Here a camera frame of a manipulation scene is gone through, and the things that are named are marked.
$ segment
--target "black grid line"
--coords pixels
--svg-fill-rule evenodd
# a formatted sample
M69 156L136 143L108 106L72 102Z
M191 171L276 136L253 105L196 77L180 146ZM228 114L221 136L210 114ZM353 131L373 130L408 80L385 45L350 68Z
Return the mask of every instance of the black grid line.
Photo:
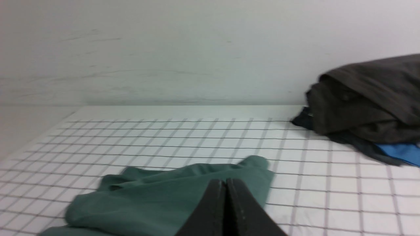
M402 228L402 223L401 223L401 216L400 216L401 214L399 213L398 201L396 200L394 180L392 178L392 172L389 166L386 167L386 173L389 178L389 188L391 189L391 196L392 196L392 202L394 204L395 215L397 218L398 231L400 235L404 235L404 229Z
M351 156L354 150L337 144L333 145L331 141L314 136L311 131L293 126L287 121L278 121L273 118L266 120L254 118L78 120L66 122L62 128L46 136L41 142L21 156L10 160L6 165L0 163L0 209L2 209L0 214L16 214L13 218L8 218L7 223L0 229L15 232L15 235L36 234L38 232L34 233L32 222L40 220L40 217L46 224L44 228L57 222L56 219L63 218L64 209L56 208L57 212L53 214L51 210L46 211L53 203L69 204L73 195L94 191L100 176L110 173L118 174L117 172L126 166L134 164L144 169L173 170L193 162L213 163L214 160L215 163L236 163L245 158L238 156L241 153L249 153L249 155L264 153L265 158L273 163L271 169L276 176L291 180L292 184L274 185L270 189L292 193L292 202L281 202L282 200L277 200L275 195L274 198L271 197L273 200L267 203L268 206L291 209L289 213L286 213L287 215L284 215L290 218L288 222L277 222L280 226L289 226L290 235L293 232L298 233L297 230L300 230L300 227L316 229L317 235L320 230L323 235L328 235L331 231L353 232L360 235L365 233L403 235L404 220L407 217L420 216L417 212L404 210L400 212L397 202L397 197L420 200L420 194L401 187L401 183L408 182L410 186L420 187L418 175L395 175L398 178L394 178L391 170L396 167L390 166L386 167L386 173L378 173L377 176L371 173L366 175L367 170L382 170L383 164L366 160L362 162L364 157L360 154L351 161L336 158L336 155ZM293 153L296 155L300 153L300 158L289 156ZM315 167L322 171L307 172L307 168ZM53 175L56 179L48 178L49 175ZM324 187L320 188L304 184L303 181L307 179L322 181L325 179L326 182ZM337 188L337 181L347 184L348 188ZM389 185L390 192L381 189L367 191L362 188L362 181L386 183ZM33 188L42 192L27 194ZM49 195L50 189L60 191L56 195ZM358 208L341 208L341 206L337 207L337 204L331 205L331 194L351 196L350 199L357 196ZM325 198L314 199L314 203L301 202L307 196L325 196ZM392 199L395 211L389 207L383 210L364 208L363 205L368 206L369 202L362 202L363 197ZM3 199L7 200L9 205L2 205ZM22 202L29 205L37 200L44 201L46 205L42 205L43 209L39 207L37 213L26 211L28 208L26 205L26 207L12 207L20 199L24 199ZM305 209L303 211L323 211L323 224L317 223L310 226L299 224L299 219L306 217L302 216L302 209ZM348 215L356 213L360 216L360 230L335 228L337 224L329 222L330 212L331 214L342 212ZM386 229L371 226L364 228L363 217L367 214L388 218L391 215L396 216L397 221L391 224L398 226L395 231L399 234L387 233ZM9 223L19 215L32 218L21 225L20 229L16 229L16 224L13 228L9 228Z
M268 128L270 127L271 121L272 121L272 119L270 118L265 123L264 131L262 132L260 140L258 141L257 148L255 149L254 155L257 155L259 150L261 149L261 146L262 146L264 140L266 139L265 136L267 136L267 131L268 131Z
M245 137L245 135L246 135L246 134L247 134L247 132L248 132L248 129L249 129L249 126L251 125L252 120L253 120L253 119L251 118L251 119L249 119L249 121L247 122L247 126L245 127L244 131L242 132L241 137L239 138L238 143L236 144L235 151L234 151L234 152L233 152L233 154L232 154L232 158L230 158L230 159L229 159L229 162L228 162L229 164L231 164L231 163L233 162L233 157L235 157L235 156L236 156L236 154L237 154L237 152L238 152L239 147L241 146L242 142L244 141L244 137Z
M70 172L70 171L72 171L75 167L76 167L77 165L74 165L72 168L70 168L69 170L68 170L68 172ZM60 178L58 178L54 183L57 183L57 182L59 182L61 179L63 179L64 178L64 176L65 175L62 175ZM73 184L74 184L74 182L76 182L78 180L78 178L76 178L76 179L74 179L70 184L69 184L69 186L72 186ZM35 186L37 186L37 185L34 185L32 188L30 188L26 193L29 193ZM52 187L50 187L50 188L46 188L39 196L43 196L44 194L46 194L50 189L51 189ZM66 192L66 190L63 190L56 198L60 198L60 196L62 196L63 195L63 193L64 192ZM34 200L33 200L33 202L35 202L36 200L39 200L39 198L38 197L36 197ZM51 201L47 206L45 206L45 207L48 207L48 206L50 206L52 203L53 203L54 201ZM28 205L27 207L25 207L21 212L24 212L28 207L29 207L30 205ZM6 224L6 226L11 222L11 221L13 221L16 217L18 217L19 215L16 215L14 218L12 218L12 219L10 219L9 220L9 222ZM25 224L23 227L22 227L22 229L23 228L25 228L26 226L28 226L34 219L36 219L36 217L34 217L31 221L29 221L27 224Z
M287 130L283 132L283 140L281 141L280 146L279 146L279 150L276 153L276 159L275 159L274 166L273 166L273 172L275 172L275 173L277 171L278 165L280 164L281 152L283 150L284 143L286 142L286 137L287 137Z
M257 152L257 151L259 151L261 149L268 149L268 148L258 148L258 147L256 147L255 149L256 149L256 152ZM55 152L54 154L72 154L72 152ZM114 155L114 154L95 154L95 153L91 153L91 152L90 153L78 153L78 154L83 154L83 155L102 155L102 156ZM154 155L141 155L141 154L140 155L129 155L129 154L121 154L120 156L127 156L127 157L148 156L148 157L152 157ZM156 156L159 156L159 157L183 157L183 156L167 156L167 155L156 155ZM208 157L194 156L194 158L208 158ZM230 159L231 157L219 157L218 156L217 158ZM272 160L272 161L277 161L278 160L278 159L270 159L270 158L266 158L266 159L267 160ZM26 161L26 160L22 160L22 159L14 159L14 160L21 160L22 162L31 162L32 163L32 161ZM278 161L279 162L327 163L327 164L330 163L328 161L311 161L311 160L305 160L305 161L298 161L298 160L278 160ZM78 162L68 162L68 161L67 162L59 162L59 161L44 161L44 160L38 160L37 162L40 162L40 163L57 163L57 164L61 164L61 163L67 163L67 164L78 163ZM343 165L355 165L356 164L356 163L349 163L349 162L331 162L331 163L332 164L343 164ZM380 164L380 163L360 163L360 165L378 165L378 166L383 166L383 164ZM13 168L3 168L3 167L0 166L0 170L8 171L8 170L14 170L14 169ZM417 178L394 178L394 179L395 180L419 180Z
M303 144L304 147L308 146L308 140L309 140L309 132L308 131L306 131L306 137L307 137L307 139L305 139L305 143ZM306 151L303 151L301 160L305 160L305 158L306 158ZM297 211L297 208L298 208L299 193L301 191L302 174L303 174L304 165L305 165L304 162L301 162L300 165L299 165L299 176L297 177L296 188L295 188L295 193L294 193L294 200L293 200L293 209L292 209L292 213L291 213L291 217L290 217L290 223L291 224L295 224L295 221L296 221L296 211ZM289 235L293 235L293 227L290 227Z
M330 151L328 152L328 162L327 162L327 178L326 178L326 195L325 195L325 218L324 218L324 236L328 236L328 217L329 217L329 210L330 210L330 194L331 194L331 163L333 160L333 143L331 141L328 142L328 146L330 147Z
M360 221L360 234L363 236L365 234L365 224L363 222L363 197L362 197L362 179L360 173L360 155L357 155L357 201L359 207L359 221Z
M214 121L210 125L210 128L204 133L203 137L200 138L200 142L197 144L197 147L194 149L194 151L192 151L190 157L185 161L184 165L188 165L189 164L189 162L191 161L192 157L195 156L195 154L197 153L198 149L201 148L203 142L205 141L205 139L207 138L207 136L209 135L209 133L212 131L214 125L216 124L216 122L218 120L219 120L218 118L214 119Z
M226 139L226 135L228 134L228 132L231 130L232 125L235 122L235 118L233 118L230 123L228 123L228 127L226 127L225 131L222 134L222 137L219 139L219 142L217 142L216 147L214 148L214 150L212 151L212 153L210 154L211 157L214 157L216 155L217 150L220 148L220 146L222 145L223 141Z
M44 168L46 165L48 165L48 164L50 163L50 161L49 161L49 162L46 162L44 165L42 165L42 166L38 167L38 169L37 169L36 171L32 172L33 174L32 174L31 176L29 176L27 179L31 178L31 177L32 177L32 176L34 176L36 173L39 173L39 170L41 170L41 169L42 169L42 168ZM24 170L22 170L22 171L21 171L21 173L23 173L23 172L31 173L31 172L29 172L29 171L25 171L27 168L29 168L29 166L30 166L30 165L28 165L28 166L27 166ZM30 192L30 191L31 191L31 190L32 190L35 186L36 186L36 185L32 186L32 187L31 187L30 189L28 189L28 190L27 190L24 194L29 193L29 192Z
M306 228L319 228L319 229L331 230L331 231L343 231L343 232L360 233L360 231L357 231L357 230L348 230L348 229L342 229L342 228L326 228L326 227L320 227L320 226L309 226L309 225L301 225L301 224L280 223L280 224L277 224L277 225L279 225L279 226L298 226L298 227L306 227ZM383 235L383 236L400 236L400 234L394 234L394 233L379 233L379 232L366 232L366 233Z

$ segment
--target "green cloth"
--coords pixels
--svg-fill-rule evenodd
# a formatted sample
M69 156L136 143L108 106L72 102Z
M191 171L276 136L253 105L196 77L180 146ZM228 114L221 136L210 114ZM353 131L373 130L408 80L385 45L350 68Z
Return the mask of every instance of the green cloth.
M64 227L42 236L173 236L200 202L211 179L243 180L261 206L273 172L263 157L234 164L195 164L171 171L127 167L107 175L96 192L76 196Z

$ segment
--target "folded clothes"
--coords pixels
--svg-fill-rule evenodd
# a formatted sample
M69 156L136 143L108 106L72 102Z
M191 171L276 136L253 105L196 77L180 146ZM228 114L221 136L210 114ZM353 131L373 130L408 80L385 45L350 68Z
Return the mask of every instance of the folded clothes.
M291 122L296 126L312 130L313 117L311 114L311 109L308 107L303 107L301 113L297 117L295 117ZM363 140L350 133L349 131L335 132L327 134L326 136L333 142L337 142L340 144L350 144L359 152L385 164L399 166L404 163L402 160L387 156L379 147L377 147L372 142Z
M307 100L314 131L350 131L374 143L420 142L420 54L328 71Z
M420 147L416 144L376 144L388 156L420 167Z
M102 178L96 192L78 195L67 208L68 226L40 236L174 236L212 179L241 179L263 206L274 173L263 157L234 164L195 164L171 171L127 167Z

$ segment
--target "blue fabric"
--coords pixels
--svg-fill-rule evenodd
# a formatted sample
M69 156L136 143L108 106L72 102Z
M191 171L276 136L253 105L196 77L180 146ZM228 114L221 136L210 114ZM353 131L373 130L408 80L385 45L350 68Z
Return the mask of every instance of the blue fabric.
M420 148L416 144L375 144L390 157L403 160L411 165L420 167Z

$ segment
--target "grid pattern bed sheet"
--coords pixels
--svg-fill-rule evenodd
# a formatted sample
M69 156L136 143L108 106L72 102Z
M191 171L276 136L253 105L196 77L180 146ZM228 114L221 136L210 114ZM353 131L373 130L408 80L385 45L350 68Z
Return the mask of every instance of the grid pattern bed sheet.
M276 173L265 207L294 235L420 235L420 169L386 166L275 119L69 121L0 163L0 235L63 226L74 196L126 166L172 170L260 155Z

